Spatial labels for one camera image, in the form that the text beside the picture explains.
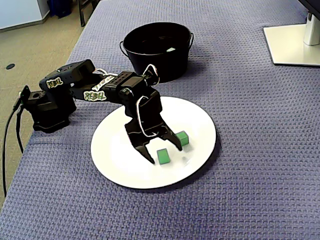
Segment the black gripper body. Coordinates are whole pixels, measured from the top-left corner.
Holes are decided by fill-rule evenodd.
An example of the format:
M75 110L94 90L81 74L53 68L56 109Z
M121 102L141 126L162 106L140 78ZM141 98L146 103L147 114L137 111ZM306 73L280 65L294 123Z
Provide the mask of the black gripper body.
M144 93L131 103L131 120L124 127L135 149L155 138L164 140L164 134L172 131L161 116L163 108L158 91Z

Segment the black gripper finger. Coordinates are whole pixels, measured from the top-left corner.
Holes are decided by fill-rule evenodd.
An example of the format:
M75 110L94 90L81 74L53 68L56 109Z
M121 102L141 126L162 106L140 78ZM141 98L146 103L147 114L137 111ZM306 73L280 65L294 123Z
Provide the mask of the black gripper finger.
M163 135L164 140L171 142L179 151L182 151L182 144L180 139L175 135L174 132L168 131Z
M147 159L151 164L155 164L155 161L154 159L152 158L152 156L150 155L147 147L145 144L142 144L142 145L138 145L136 147L136 150L145 158Z

